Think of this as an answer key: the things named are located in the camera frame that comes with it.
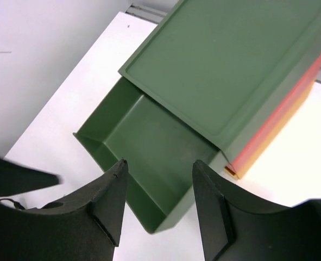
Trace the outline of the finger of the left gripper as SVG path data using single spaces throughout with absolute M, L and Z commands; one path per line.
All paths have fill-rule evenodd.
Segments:
M 17 195 L 61 183 L 59 175 L 0 158 L 0 197 Z

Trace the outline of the green top drawer unit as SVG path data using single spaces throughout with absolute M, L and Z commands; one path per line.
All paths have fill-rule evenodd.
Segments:
M 232 162 L 321 54 L 321 1 L 179 1 L 120 74 Z

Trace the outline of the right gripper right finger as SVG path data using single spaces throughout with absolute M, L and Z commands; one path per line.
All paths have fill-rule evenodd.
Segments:
M 206 260 L 321 260 L 321 199 L 282 206 L 200 160 L 192 179 Z

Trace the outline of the green top drawer tray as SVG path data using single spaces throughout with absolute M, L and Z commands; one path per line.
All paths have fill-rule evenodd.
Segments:
M 194 204 L 192 166 L 218 148 L 125 78 L 75 133 L 99 167 L 128 163 L 127 204 L 149 234 L 174 227 Z

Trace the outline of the orange drawer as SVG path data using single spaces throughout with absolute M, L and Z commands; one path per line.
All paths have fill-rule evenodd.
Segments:
M 308 97 L 321 67 L 321 54 L 274 109 L 225 171 L 242 178 Z

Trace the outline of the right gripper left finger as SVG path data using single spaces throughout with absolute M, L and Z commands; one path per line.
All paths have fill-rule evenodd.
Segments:
M 128 185 L 122 159 L 80 189 L 42 208 L 0 203 L 0 260 L 112 260 Z

